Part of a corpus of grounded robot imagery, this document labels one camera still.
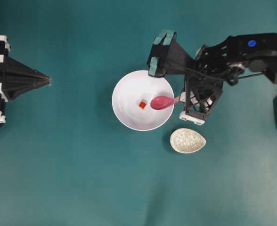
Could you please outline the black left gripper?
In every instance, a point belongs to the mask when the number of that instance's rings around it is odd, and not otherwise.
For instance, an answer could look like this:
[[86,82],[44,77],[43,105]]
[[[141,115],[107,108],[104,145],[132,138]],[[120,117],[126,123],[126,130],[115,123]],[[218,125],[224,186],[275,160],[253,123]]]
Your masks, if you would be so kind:
[[3,80],[0,78],[0,123],[6,122],[5,106],[8,99],[15,99],[21,94],[51,84],[49,76],[8,57],[10,49],[7,36],[0,35],[0,63],[3,63]]

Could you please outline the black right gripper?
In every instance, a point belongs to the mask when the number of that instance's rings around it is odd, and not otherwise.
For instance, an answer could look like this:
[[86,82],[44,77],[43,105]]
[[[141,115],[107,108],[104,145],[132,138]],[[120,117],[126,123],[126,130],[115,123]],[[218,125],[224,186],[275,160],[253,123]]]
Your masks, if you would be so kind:
[[203,45],[192,58],[177,42],[177,33],[162,30],[152,45],[152,56],[147,60],[148,75],[185,75],[184,103],[179,118],[194,124],[204,124],[223,93],[224,45]]

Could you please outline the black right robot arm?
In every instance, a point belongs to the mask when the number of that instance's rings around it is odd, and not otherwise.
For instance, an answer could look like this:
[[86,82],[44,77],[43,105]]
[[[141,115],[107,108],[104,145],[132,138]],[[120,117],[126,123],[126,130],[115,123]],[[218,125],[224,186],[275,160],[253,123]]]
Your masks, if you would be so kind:
[[174,31],[164,30],[154,39],[148,75],[183,75],[180,119],[204,124],[223,92],[224,83],[234,86],[245,77],[264,75],[277,84],[277,33],[229,36],[215,46],[203,45],[191,57],[178,43]]

